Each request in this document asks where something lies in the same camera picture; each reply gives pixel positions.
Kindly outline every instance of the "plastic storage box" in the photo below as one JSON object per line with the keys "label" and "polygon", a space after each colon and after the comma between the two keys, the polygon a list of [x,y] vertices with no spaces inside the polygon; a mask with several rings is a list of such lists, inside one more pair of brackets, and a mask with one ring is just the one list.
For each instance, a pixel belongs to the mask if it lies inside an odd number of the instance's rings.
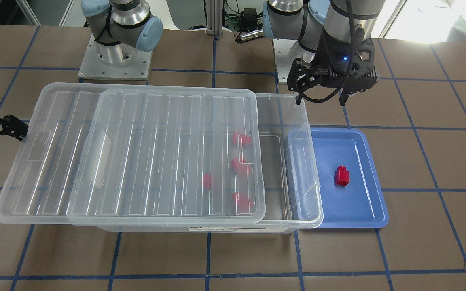
{"label": "plastic storage box", "polygon": [[0,221],[135,232],[316,227],[305,107],[243,89],[48,85],[3,187]]}

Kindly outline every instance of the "blue joint cap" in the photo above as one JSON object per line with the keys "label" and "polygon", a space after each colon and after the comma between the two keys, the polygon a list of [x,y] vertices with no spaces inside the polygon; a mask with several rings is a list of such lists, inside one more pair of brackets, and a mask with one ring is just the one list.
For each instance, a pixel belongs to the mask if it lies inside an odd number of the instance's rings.
{"label": "blue joint cap", "polygon": [[330,0],[310,0],[309,13],[317,22],[321,25],[325,25],[325,19],[327,18],[329,7]]}
{"label": "blue joint cap", "polygon": [[264,37],[274,38],[271,29],[271,23],[269,21],[269,11],[267,8],[267,1],[262,4],[262,30],[264,31]]}
{"label": "blue joint cap", "polygon": [[83,0],[82,12],[85,17],[92,17],[109,9],[109,0]]}
{"label": "blue joint cap", "polygon": [[163,23],[161,19],[150,16],[148,22],[141,30],[139,34],[138,41],[136,42],[136,48],[140,51],[150,52],[156,48],[161,35],[163,33]]}

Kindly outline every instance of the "white label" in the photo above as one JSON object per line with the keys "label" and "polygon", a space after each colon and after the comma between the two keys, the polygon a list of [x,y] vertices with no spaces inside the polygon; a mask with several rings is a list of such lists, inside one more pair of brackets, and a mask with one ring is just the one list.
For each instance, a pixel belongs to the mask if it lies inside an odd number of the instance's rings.
{"label": "white label", "polygon": [[284,232],[287,227],[257,228],[257,227],[189,227],[190,232]]}

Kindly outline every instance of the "translucent plastic lid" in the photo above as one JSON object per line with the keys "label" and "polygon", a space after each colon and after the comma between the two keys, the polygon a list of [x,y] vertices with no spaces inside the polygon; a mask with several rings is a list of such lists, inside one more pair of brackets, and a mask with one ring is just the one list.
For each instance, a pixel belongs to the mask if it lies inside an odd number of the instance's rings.
{"label": "translucent plastic lid", "polygon": [[105,87],[43,90],[0,221],[227,226],[264,217],[253,92]]}

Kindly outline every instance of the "tiled surface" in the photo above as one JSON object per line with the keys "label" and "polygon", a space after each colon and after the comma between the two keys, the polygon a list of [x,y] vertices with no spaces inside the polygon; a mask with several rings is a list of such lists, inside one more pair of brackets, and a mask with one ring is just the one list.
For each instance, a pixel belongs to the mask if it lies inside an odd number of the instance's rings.
{"label": "tiled surface", "polygon": [[392,276],[396,291],[466,291],[466,274],[417,274]]}
{"label": "tiled surface", "polygon": [[[30,119],[45,85],[78,82],[88,39],[87,28],[0,26],[0,116]],[[141,234],[0,224],[0,290],[466,290],[466,44],[374,42],[374,88],[344,109],[306,104],[312,125],[368,137],[390,213],[384,228]],[[148,84],[288,93],[272,55],[266,38],[163,31]],[[18,146],[0,137],[0,189]]]}

